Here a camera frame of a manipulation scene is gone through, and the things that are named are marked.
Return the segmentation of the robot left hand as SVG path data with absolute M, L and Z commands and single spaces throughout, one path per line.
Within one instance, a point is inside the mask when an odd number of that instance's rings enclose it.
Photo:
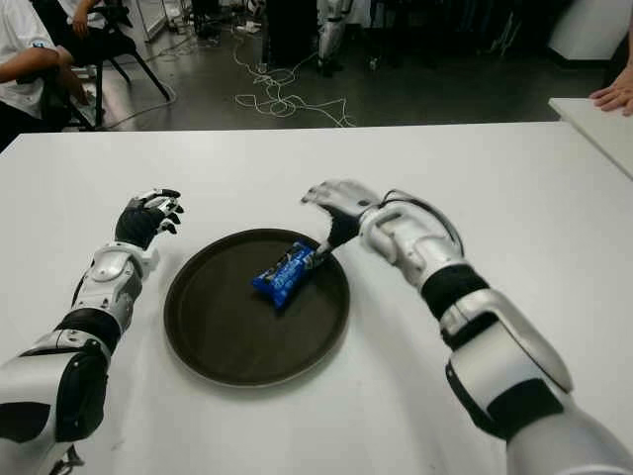
M 180 197 L 180 192 L 166 188 L 132 197 L 117 220 L 115 241 L 147 250 L 159 234 L 176 235 L 184 213 Z

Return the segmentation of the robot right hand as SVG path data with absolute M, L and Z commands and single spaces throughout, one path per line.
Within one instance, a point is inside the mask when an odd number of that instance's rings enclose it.
M 357 181 L 331 179 L 311 187 L 301 203 L 318 206 L 330 217 L 330 231 L 313 257 L 313 263 L 320 265 L 336 248 L 359 235 L 362 221 L 379 209 L 381 200 Z

